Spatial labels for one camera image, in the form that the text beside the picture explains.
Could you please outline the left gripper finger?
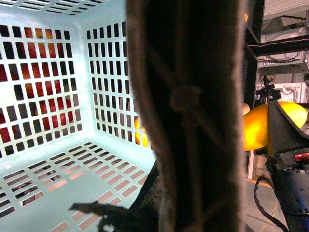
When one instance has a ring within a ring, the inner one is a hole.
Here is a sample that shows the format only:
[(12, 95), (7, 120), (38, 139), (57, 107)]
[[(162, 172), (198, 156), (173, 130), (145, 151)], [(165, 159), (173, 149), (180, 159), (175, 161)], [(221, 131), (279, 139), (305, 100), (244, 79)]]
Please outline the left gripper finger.
[(80, 211), (85, 214), (93, 213), (101, 216), (97, 225), (99, 232), (106, 232), (108, 226), (117, 232), (157, 232), (158, 213), (150, 208), (131, 210), (110, 204), (73, 203), (69, 210)]

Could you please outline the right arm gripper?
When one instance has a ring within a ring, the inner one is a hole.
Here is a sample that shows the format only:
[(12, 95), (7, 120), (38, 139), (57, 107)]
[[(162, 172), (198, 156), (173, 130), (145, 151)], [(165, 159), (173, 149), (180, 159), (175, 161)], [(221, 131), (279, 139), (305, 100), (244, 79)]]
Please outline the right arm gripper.
[(267, 109), (266, 167), (270, 173), (277, 200), (291, 232), (309, 230), (309, 171), (296, 155), (281, 153), (309, 151), (309, 136), (300, 128), (307, 111), (297, 103), (270, 101)]

